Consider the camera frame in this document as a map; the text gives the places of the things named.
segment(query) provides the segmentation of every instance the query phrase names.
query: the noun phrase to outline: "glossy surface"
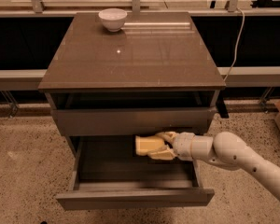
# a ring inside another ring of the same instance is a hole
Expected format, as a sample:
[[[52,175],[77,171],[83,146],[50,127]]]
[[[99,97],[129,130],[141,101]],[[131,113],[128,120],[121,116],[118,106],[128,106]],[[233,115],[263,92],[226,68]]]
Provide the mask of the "glossy surface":
[[[39,89],[221,90],[225,83],[188,13],[128,15],[108,32],[77,14]]]

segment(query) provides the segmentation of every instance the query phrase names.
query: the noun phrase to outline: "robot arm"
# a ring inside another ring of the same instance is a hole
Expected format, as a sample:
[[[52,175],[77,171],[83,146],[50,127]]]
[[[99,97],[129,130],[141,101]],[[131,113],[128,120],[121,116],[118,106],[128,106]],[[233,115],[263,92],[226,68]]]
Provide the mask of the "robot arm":
[[[194,133],[157,133],[153,139],[136,137],[137,154],[158,160],[200,160],[228,170],[241,168],[280,201],[280,167],[264,160],[233,133],[222,132],[215,139]]]

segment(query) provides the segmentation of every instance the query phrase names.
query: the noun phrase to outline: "brown cabinet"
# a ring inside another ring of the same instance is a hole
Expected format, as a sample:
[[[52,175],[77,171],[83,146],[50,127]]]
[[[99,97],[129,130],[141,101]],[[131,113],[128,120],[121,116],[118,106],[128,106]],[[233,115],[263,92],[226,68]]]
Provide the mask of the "brown cabinet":
[[[206,133],[224,88],[188,13],[129,14],[117,33],[77,14],[39,86],[77,158],[63,208],[207,205],[195,162],[136,157],[133,136]]]

